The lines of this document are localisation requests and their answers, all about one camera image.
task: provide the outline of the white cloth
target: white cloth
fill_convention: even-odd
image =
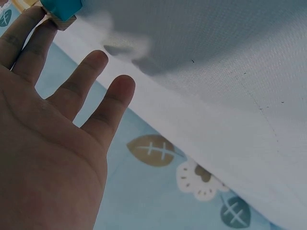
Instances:
[[[99,77],[137,83],[131,109],[286,229],[307,226],[307,1],[84,0],[56,43]]]

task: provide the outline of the teal leaf pattern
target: teal leaf pattern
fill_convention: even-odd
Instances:
[[[0,19],[0,27],[8,26],[10,23],[11,17],[12,17],[12,11],[11,10],[5,11]]]
[[[221,219],[225,225],[233,229],[244,229],[250,226],[251,213],[249,205],[240,197],[233,197],[225,200],[221,209]]]

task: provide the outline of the pinky finger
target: pinky finger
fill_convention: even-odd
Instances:
[[[117,77],[99,107],[81,129],[96,139],[103,148],[108,149],[122,116],[133,98],[134,90],[135,82],[131,77],[126,75]]]

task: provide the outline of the hand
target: hand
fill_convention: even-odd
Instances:
[[[43,100],[34,86],[57,31],[53,23],[38,26],[22,48],[44,15],[40,7],[28,9],[0,39],[0,229],[89,230],[105,187],[106,153],[135,84],[116,78],[76,127],[72,120],[108,59],[92,52]]]

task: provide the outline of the blue bedsheet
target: blue bedsheet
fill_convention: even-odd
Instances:
[[[0,15],[0,34],[18,14],[11,6]],[[52,45],[36,86],[39,94],[50,96],[76,66]],[[76,125],[84,123],[105,92],[99,83],[93,85]],[[96,230],[280,230],[131,110],[107,160]]]

